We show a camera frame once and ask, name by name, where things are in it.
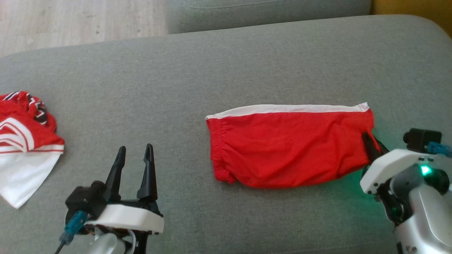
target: red fabric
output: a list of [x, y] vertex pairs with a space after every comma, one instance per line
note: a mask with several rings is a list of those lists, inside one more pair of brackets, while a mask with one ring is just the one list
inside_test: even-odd
[[0, 154], [63, 152], [64, 140], [44, 103], [26, 91], [0, 95]]
[[287, 188], [338, 179], [368, 163], [365, 112], [255, 113], [207, 119], [218, 181]]

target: folded red shorts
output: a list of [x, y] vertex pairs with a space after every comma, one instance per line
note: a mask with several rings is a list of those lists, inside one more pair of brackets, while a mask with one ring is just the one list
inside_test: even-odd
[[367, 103], [252, 105], [206, 121], [216, 179], [255, 188], [319, 184], [362, 168], [361, 135], [374, 126]]

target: clothing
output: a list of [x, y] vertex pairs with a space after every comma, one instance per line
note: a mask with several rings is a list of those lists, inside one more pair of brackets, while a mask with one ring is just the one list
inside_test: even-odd
[[64, 151], [57, 123], [26, 91], [0, 95], [0, 194], [21, 207], [41, 186]]
[[216, 179], [256, 188], [319, 184], [358, 170], [368, 163], [361, 135], [374, 126], [367, 103], [253, 105], [206, 121]]

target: sofa cushion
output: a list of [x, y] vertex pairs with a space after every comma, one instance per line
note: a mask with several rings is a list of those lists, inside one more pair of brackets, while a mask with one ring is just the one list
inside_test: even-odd
[[168, 33], [368, 15], [371, 0], [168, 0]]
[[[19, 210], [0, 201], [0, 248], [53, 253], [65, 199], [105, 181], [127, 147], [121, 195], [138, 190], [154, 145], [165, 231], [149, 253], [396, 253], [361, 172], [322, 185], [248, 188], [215, 180], [205, 116], [251, 104], [367, 101], [374, 133], [403, 148], [412, 127], [452, 143], [452, 41], [413, 16], [360, 16], [22, 52], [1, 59], [0, 94], [40, 97], [66, 140], [52, 173]], [[62, 253], [86, 253], [91, 236]]]

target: blue connector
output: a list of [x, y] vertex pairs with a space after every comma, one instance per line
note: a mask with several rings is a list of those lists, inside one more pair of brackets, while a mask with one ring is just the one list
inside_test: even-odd
[[64, 233], [60, 236], [60, 247], [56, 253], [59, 253], [64, 245], [69, 245], [74, 239], [75, 234], [85, 225], [88, 220], [86, 213], [82, 211], [77, 211], [71, 220], [64, 227]]
[[428, 153], [442, 154], [446, 157], [452, 157], [452, 149], [450, 146], [442, 145], [437, 142], [430, 142], [427, 147]]

